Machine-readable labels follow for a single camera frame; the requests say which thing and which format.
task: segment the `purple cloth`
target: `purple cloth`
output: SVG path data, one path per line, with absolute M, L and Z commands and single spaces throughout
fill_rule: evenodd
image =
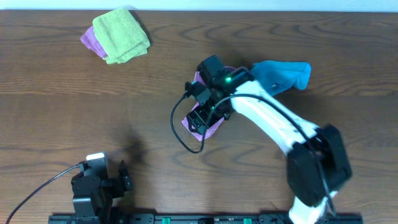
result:
M 94 51 L 101 58 L 105 58 L 106 56 L 108 56 L 104 48 L 102 48 L 101 44 L 98 42 L 97 38 L 95 37 L 93 26 L 88 28 L 86 33 L 82 37 L 80 37 L 80 40 L 83 42 L 83 44 L 86 45 L 88 49 Z
M 200 82 L 200 83 L 206 85 L 205 82 L 201 79 L 201 76 L 199 75 L 198 71 L 195 73 L 195 78 L 193 79 L 193 81 L 197 81 L 197 82 Z M 199 103 L 196 103 L 195 106 L 193 106 L 191 111 L 193 111 L 193 109 L 195 109 L 197 106 L 199 106 Z M 217 121 L 215 124 L 213 124 L 212 127 L 207 129 L 205 139 L 208 139 L 210 136 L 212 136 L 223 121 L 224 121 L 224 118 L 221 118 L 219 121 Z M 182 126 L 184 126 L 193 135 L 193 137 L 195 137 L 198 141 L 201 141 L 201 137 L 202 137 L 201 134 L 193 133 L 189 130 L 187 117 L 185 117 L 181 121 L 181 123 L 182 123 Z

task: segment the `blue towel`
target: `blue towel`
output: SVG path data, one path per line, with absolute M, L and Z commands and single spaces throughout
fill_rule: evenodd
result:
M 250 72 L 265 91 L 274 96 L 292 86 L 299 90 L 305 89 L 310 79 L 311 66 L 308 62 L 266 60 L 255 63 Z

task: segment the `wooden table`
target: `wooden table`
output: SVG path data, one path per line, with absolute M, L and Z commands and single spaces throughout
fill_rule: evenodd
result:
M 354 177 L 335 198 L 366 223 L 398 222 L 398 15 L 328 12 L 136 12 L 147 55 L 107 65 L 79 40 L 105 11 L 0 11 L 0 222 L 61 170 L 106 151 L 124 159 L 134 192 L 126 210 L 257 213 L 287 210 L 293 195 L 278 147 L 234 114 L 199 155 L 174 138 L 170 110 L 210 55 L 225 64 L 308 61 L 305 91 L 277 97 L 341 131 Z M 175 114 L 177 131 L 194 101 Z M 12 223 L 73 211 L 70 179 L 41 190 Z

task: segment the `folded towel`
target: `folded towel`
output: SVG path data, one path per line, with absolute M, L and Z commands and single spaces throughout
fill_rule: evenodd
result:
M 86 45 L 87 48 L 94 51 L 101 58 L 104 58 L 107 56 L 104 48 L 102 48 L 102 46 L 98 42 L 97 38 L 95 38 L 93 26 L 88 28 L 86 33 L 82 37 L 80 37 L 80 40 L 83 42 L 83 44 Z
M 282 93 L 292 86 L 303 90 L 307 87 L 311 74 L 311 66 L 308 62 L 276 62 L 276 61 L 263 61 L 255 63 L 252 70 L 250 70 L 254 78 L 260 82 L 261 86 L 271 96 Z M 195 73 L 194 81 L 205 84 L 201 79 L 199 72 Z M 212 136 L 224 118 L 217 121 L 212 127 L 206 131 L 205 139 Z M 193 133 L 188 128 L 187 118 L 182 120 L 182 125 L 198 140 L 201 141 L 201 134 Z
M 127 9 L 117 9 L 93 20 L 94 34 L 108 54 L 106 63 L 124 63 L 147 53 L 149 39 Z

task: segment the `black cable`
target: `black cable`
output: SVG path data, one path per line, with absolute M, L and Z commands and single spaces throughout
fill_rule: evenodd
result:
M 327 182 L 326 182 L 325 171 L 323 170 L 322 165 L 321 165 L 319 159 L 316 159 L 316 158 L 315 158 L 315 156 L 316 156 L 317 153 L 316 153 L 316 151 L 315 151 L 314 146 L 312 145 L 312 143 L 311 143 L 311 141 L 310 141 L 310 138 L 304 133 L 304 131 L 301 129 L 301 126 L 300 126 L 300 125 L 298 125 L 289 115 L 287 115 L 284 111 L 282 111 L 282 110 L 281 110 L 280 108 L 278 108 L 276 105 L 274 105 L 273 103 L 271 103 L 270 101 L 266 100 L 265 98 L 263 98 L 263 97 L 261 97 L 261 96 L 256 96 L 256 95 L 252 95 L 252 94 L 236 94 L 236 95 L 227 96 L 227 97 L 223 98 L 222 100 L 220 100 L 220 101 L 212 108 L 212 110 L 210 111 L 209 117 L 208 117 L 208 119 L 207 119 L 207 126 L 210 125 L 210 119 L 211 119 L 211 117 L 213 116 L 213 114 L 215 113 L 215 110 L 217 109 L 217 107 L 219 107 L 219 105 L 222 104 L 223 102 L 225 102 L 226 100 L 230 100 L 230 99 L 236 98 L 236 97 L 254 98 L 254 99 L 260 100 L 260 101 L 262 101 L 262 102 L 268 104 L 270 107 L 272 107 L 273 109 L 275 109 L 278 113 L 280 113 L 280 115 L 282 115 L 284 118 L 286 118 L 286 120 L 288 120 L 288 121 L 293 125 L 293 127 L 295 127 L 295 128 L 297 129 L 297 131 L 303 136 L 304 140 L 308 143 L 308 148 L 309 148 L 310 151 L 312 152 L 312 156 L 314 157 L 314 159 L 315 159 L 316 162 L 317 162 L 317 166 L 318 166 L 318 170 L 319 170 L 320 177 L 321 177 L 321 180 L 322 180 L 323 188 L 325 189 L 326 197 L 327 197 L 327 199 L 328 199 L 328 201 L 327 201 L 327 202 L 328 202 L 328 206 L 329 206 L 329 208 L 330 208 L 330 211 L 331 211 L 332 216 L 333 216 L 334 218 L 336 218 L 336 217 L 337 217 L 337 214 L 336 214 L 336 210 L 335 210 L 335 206 L 334 206 L 334 204 L 333 204 L 333 201 L 332 201 L 332 199 L 331 199 L 331 197 L 330 197 L 330 191 L 329 191 L 328 184 L 327 184 Z M 206 135 L 206 131 L 207 131 L 207 129 L 205 128 L 205 132 L 203 133 L 202 138 L 201 138 L 201 149 L 200 149 L 200 151 L 203 150 L 203 146 L 204 146 L 204 144 L 205 144 L 205 135 Z
M 202 152 L 203 148 L 205 147 L 205 142 L 204 142 L 204 141 L 201 142 L 201 145 L 200 145 L 199 150 L 197 150 L 197 151 L 192 150 L 191 148 L 189 148 L 189 147 L 181 140 L 181 138 L 180 138 L 180 136 L 178 136 L 177 132 L 175 132 L 174 124 L 173 124 L 173 117 L 174 117 L 174 111 L 175 111 L 175 109 L 178 107 L 178 105 L 181 103 L 181 101 L 183 101 L 183 100 L 186 99 L 187 97 L 188 97 L 187 92 L 185 92 L 184 95 L 182 95 L 181 99 L 180 99 L 180 100 L 175 104 L 175 106 L 173 107 L 172 114 L 170 115 L 170 125 L 171 125 L 171 127 L 172 127 L 172 131 L 173 131 L 175 137 L 176 137 L 177 140 L 181 143 L 181 145 L 182 145 L 185 149 L 187 149 L 188 151 L 190 151 L 190 152 L 196 154 L 196 153 Z
M 46 185 L 48 185 L 49 183 L 53 182 L 55 179 L 57 179 L 58 177 L 62 176 L 63 174 L 66 174 L 67 172 L 73 170 L 74 168 L 78 168 L 79 165 L 74 165 L 73 167 L 61 172 L 60 174 L 56 175 L 55 177 L 51 178 L 50 180 L 48 180 L 46 183 L 42 184 L 40 187 L 38 187 L 35 191 L 33 191 L 27 198 L 25 198 L 25 200 L 23 200 L 15 209 L 14 211 L 11 212 L 10 216 L 8 216 L 7 222 L 6 224 L 9 224 L 11 221 L 11 218 L 15 215 L 15 213 L 18 211 L 18 209 L 20 209 L 31 197 L 33 197 L 33 195 L 35 195 L 38 191 L 40 191 L 43 187 L 45 187 Z

